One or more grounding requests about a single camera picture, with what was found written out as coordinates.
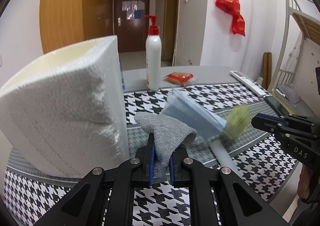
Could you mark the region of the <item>right hand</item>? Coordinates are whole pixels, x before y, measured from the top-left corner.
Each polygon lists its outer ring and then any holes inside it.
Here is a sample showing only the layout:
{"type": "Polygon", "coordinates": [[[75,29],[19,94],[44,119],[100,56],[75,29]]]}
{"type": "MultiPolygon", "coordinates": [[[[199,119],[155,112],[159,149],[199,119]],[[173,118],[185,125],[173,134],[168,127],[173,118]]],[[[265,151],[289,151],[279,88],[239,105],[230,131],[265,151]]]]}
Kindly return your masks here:
{"type": "Polygon", "coordinates": [[[309,184],[310,184],[310,170],[307,166],[303,165],[302,170],[299,176],[299,183],[298,183],[298,189],[297,189],[297,195],[302,199],[307,199],[310,190],[309,190],[309,184]]]}

